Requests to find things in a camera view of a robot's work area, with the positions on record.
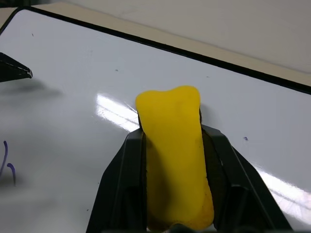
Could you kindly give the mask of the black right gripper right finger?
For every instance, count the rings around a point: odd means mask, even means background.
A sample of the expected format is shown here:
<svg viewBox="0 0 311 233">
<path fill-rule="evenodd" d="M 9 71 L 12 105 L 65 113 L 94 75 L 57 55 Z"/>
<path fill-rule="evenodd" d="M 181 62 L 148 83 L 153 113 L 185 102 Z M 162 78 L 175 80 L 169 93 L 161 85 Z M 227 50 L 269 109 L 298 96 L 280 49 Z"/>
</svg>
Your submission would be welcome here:
<svg viewBox="0 0 311 233">
<path fill-rule="evenodd" d="M 219 130 L 201 128 L 215 229 L 233 233 L 292 230 L 257 170 Z"/>
</svg>

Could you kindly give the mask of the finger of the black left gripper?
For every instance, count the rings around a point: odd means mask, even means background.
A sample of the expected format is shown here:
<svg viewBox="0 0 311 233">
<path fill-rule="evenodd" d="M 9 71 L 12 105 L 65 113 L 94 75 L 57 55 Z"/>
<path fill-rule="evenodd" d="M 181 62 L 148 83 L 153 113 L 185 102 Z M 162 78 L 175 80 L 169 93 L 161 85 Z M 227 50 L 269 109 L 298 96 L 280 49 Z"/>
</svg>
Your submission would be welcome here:
<svg viewBox="0 0 311 233">
<path fill-rule="evenodd" d="M 8 82 L 20 79 L 31 79 L 32 71 L 4 53 L 0 53 L 0 81 Z"/>
</svg>

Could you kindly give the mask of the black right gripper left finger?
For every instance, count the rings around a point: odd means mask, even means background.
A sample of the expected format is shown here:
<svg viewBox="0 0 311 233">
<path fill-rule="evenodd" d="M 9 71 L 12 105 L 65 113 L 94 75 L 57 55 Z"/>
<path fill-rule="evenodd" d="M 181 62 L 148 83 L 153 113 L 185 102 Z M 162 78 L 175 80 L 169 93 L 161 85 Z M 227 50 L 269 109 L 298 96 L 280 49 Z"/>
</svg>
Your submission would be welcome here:
<svg viewBox="0 0 311 233">
<path fill-rule="evenodd" d="M 147 231 L 146 140 L 142 129 L 129 133 L 105 169 L 86 231 Z"/>
</svg>

